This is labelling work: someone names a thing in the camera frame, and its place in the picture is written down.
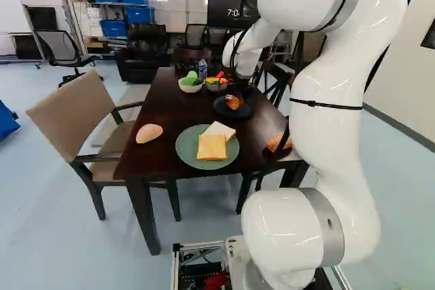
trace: chair seat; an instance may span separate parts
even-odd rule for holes
[[[109,154],[109,153],[122,153],[124,151],[127,140],[130,136],[131,130],[135,125],[134,121],[123,122],[119,124],[117,128],[110,134],[109,138],[104,142],[99,153]],[[92,172],[92,180],[94,182],[102,181],[119,181],[115,180],[114,172],[118,162],[95,162],[90,165],[89,170]]]
[[[91,61],[94,61],[96,56],[82,56],[80,57],[80,61],[78,60],[55,60],[50,64],[53,66],[62,66],[62,67],[85,67]]]

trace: chair backrest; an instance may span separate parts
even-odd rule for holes
[[[195,70],[201,58],[208,64],[211,62],[210,50],[174,49],[172,61],[175,65],[175,72],[178,75],[185,75],[189,70]]]
[[[77,45],[68,32],[61,30],[37,30],[35,32],[50,62],[74,61],[80,58]]]
[[[268,85],[268,75],[271,75],[275,78],[275,82],[272,85]],[[256,71],[254,74],[254,80],[253,83],[256,87],[260,84],[261,77],[263,77],[264,81],[264,92],[268,97],[269,101],[278,108],[281,99],[284,95],[285,89],[287,86],[290,86],[293,79],[294,74],[285,71],[281,67],[278,67],[275,63],[271,61],[263,61],[260,69]]]
[[[186,45],[189,47],[201,47],[206,28],[207,25],[205,24],[188,24],[186,26]]]
[[[224,29],[207,29],[207,41],[212,46],[224,46],[226,31]]]
[[[59,154],[71,162],[98,123],[114,108],[98,73],[91,69],[26,113]]]
[[[135,43],[138,48],[145,51],[161,51],[164,52],[168,48],[168,35],[166,26],[150,23],[130,23],[127,28],[129,41],[144,41],[143,43]]]

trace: bowl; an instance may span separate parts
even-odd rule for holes
[[[207,80],[205,81],[205,85],[209,91],[212,92],[220,92],[226,89],[228,83],[218,84],[218,83],[209,83]]]
[[[200,91],[200,89],[203,87],[202,84],[199,85],[193,85],[193,86],[187,86],[187,85],[183,85],[181,83],[182,78],[180,78],[178,80],[178,86],[180,88],[181,91],[185,92],[185,93],[197,93]]]

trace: shelf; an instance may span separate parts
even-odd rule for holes
[[[117,6],[135,6],[135,7],[148,7],[148,5],[140,3],[90,3],[91,5],[117,5]]]
[[[98,37],[98,38],[104,38],[107,41],[110,41],[110,39],[127,40],[127,37]]]

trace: green plate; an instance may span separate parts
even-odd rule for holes
[[[234,161],[240,150],[239,141],[235,136],[226,144],[226,155],[228,159],[224,161],[198,161],[196,153],[198,152],[198,136],[210,127],[210,125],[195,125],[184,130],[175,142],[175,150],[180,159],[189,166],[201,170],[215,170],[228,166]]]

